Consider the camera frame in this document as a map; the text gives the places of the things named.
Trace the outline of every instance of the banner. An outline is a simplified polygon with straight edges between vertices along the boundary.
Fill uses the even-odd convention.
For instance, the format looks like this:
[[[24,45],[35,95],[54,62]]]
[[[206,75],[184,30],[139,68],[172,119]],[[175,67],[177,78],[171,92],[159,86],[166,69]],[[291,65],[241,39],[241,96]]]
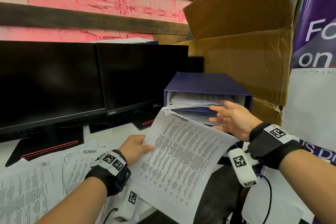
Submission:
[[[336,67],[336,0],[304,0],[291,68]]]

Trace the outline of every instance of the monitor screen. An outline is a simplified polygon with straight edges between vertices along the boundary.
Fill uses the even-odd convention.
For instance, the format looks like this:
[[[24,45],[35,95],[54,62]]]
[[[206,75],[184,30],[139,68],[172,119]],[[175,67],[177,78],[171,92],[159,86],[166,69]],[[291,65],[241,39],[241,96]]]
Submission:
[[[104,113],[94,44],[0,41],[0,133]]]
[[[188,46],[97,43],[108,115],[163,99],[176,72],[186,72]]]

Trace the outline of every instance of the red accent stripe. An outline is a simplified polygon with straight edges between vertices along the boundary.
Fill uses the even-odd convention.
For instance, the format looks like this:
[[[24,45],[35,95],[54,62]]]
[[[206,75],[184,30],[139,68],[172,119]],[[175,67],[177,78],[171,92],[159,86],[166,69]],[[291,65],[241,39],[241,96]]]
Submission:
[[[47,148],[47,149],[44,149],[44,150],[39,150],[39,151],[35,151],[35,152],[29,153],[29,154],[22,155],[21,158],[31,157],[31,156],[34,156],[34,155],[37,155],[37,154],[40,154],[40,153],[45,153],[45,152],[48,152],[48,151],[60,149],[60,148],[63,148],[65,146],[69,146],[69,145],[73,145],[73,144],[77,144],[77,143],[78,143],[78,140],[73,141],[73,142],[68,142],[68,143],[65,143],[65,144],[60,144],[60,145],[53,146],[53,147],[50,147],[50,148]]]
[[[145,125],[148,125],[148,124],[150,124],[150,123],[153,123],[154,120],[146,121],[146,122],[144,122],[142,125],[145,126]]]

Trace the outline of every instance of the computer monitor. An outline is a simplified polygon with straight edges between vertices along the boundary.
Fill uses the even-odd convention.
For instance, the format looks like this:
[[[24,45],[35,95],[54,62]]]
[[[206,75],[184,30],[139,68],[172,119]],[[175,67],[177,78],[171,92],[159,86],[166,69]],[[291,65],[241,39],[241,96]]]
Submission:
[[[105,113],[94,44],[0,41],[0,134]]]
[[[163,99],[176,72],[186,72],[188,46],[97,43],[107,115]]]

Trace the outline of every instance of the hand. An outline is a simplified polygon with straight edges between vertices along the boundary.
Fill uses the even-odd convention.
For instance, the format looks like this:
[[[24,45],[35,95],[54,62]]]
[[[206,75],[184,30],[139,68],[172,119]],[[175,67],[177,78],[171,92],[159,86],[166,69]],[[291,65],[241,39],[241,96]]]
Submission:
[[[217,112],[217,118],[209,118],[209,121],[227,126],[213,126],[213,128],[225,133],[231,133],[239,140],[248,142],[250,140],[250,132],[262,121],[239,104],[230,101],[223,101],[221,104],[224,107],[214,105],[209,107]]]
[[[126,158],[128,165],[137,162],[143,154],[154,149],[153,145],[141,145],[144,139],[144,135],[131,135],[118,149]]]

